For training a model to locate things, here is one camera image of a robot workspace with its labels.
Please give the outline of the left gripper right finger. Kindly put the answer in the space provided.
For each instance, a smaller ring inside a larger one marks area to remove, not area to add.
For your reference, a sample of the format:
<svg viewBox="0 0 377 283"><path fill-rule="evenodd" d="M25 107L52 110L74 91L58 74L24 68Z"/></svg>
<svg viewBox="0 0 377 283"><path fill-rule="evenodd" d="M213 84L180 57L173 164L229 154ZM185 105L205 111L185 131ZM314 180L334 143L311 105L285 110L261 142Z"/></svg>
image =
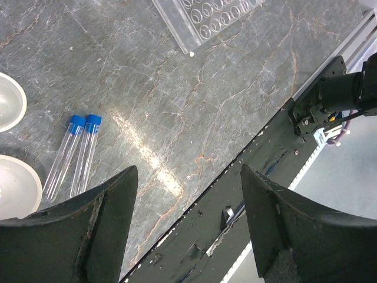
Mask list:
<svg viewBox="0 0 377 283"><path fill-rule="evenodd" d="M375 282L376 220L314 204L321 207L303 209L315 217L315 228L303 228L307 238L295 249L303 256L300 271L311 274L301 282Z"/></svg>

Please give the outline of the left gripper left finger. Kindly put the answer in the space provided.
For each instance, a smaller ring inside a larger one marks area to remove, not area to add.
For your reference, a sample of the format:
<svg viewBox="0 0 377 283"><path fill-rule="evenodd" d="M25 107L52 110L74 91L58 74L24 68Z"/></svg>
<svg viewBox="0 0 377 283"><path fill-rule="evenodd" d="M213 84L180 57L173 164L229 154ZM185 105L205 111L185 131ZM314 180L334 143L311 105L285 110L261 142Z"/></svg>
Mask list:
<svg viewBox="0 0 377 283"><path fill-rule="evenodd" d="M2 282L118 282L138 189L130 166L76 197L1 221Z"/></svg>

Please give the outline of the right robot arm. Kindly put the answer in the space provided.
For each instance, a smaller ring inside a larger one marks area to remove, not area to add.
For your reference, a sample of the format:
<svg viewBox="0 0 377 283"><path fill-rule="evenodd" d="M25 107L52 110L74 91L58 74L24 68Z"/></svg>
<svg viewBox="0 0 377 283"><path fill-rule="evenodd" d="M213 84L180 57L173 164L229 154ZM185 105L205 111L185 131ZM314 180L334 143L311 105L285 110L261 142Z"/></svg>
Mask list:
<svg viewBox="0 0 377 283"><path fill-rule="evenodd" d="M355 73L336 56L289 110L295 135L306 137L359 116L376 116L376 54Z"/></svg>

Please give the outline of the clear acrylic tube rack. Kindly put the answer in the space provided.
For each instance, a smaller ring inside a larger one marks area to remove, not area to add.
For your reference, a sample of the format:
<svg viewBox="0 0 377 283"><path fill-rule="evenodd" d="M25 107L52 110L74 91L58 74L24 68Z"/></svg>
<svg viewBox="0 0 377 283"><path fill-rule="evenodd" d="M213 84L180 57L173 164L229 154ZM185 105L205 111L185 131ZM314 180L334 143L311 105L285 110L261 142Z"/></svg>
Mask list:
<svg viewBox="0 0 377 283"><path fill-rule="evenodd" d="M153 0L184 54L193 52L262 3L254 0Z"/></svg>

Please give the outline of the blue capped test tube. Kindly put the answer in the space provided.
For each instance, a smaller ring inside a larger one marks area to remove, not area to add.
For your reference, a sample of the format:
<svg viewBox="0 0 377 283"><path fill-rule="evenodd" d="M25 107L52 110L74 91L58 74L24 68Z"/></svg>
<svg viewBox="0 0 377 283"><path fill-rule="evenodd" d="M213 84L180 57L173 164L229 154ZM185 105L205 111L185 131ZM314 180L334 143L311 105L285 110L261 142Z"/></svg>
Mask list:
<svg viewBox="0 0 377 283"><path fill-rule="evenodd" d="M53 165L44 184L42 200L44 203L53 203L61 189L69 165L78 146L86 119L73 115L67 131L64 134Z"/></svg>
<svg viewBox="0 0 377 283"><path fill-rule="evenodd" d="M87 122L82 135L77 164L70 189L70 198L76 197L87 190L101 122L101 116L95 114L89 114L87 116Z"/></svg>

